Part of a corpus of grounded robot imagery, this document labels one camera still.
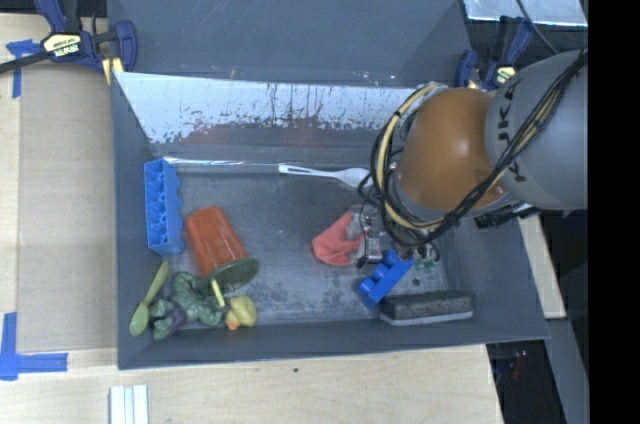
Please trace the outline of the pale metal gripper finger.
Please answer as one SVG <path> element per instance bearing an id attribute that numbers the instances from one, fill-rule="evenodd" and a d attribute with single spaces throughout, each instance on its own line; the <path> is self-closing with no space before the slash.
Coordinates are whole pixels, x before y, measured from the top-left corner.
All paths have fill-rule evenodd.
<path id="1" fill-rule="evenodd" d="M 356 255 L 356 267 L 363 268 L 367 264 L 377 264 L 383 259 L 378 238 L 366 237 L 362 240 Z"/>
<path id="2" fill-rule="evenodd" d="M 362 210 L 351 210 L 351 219 L 347 225 L 347 239 L 360 239 L 367 234 L 368 224 L 367 216 Z"/>

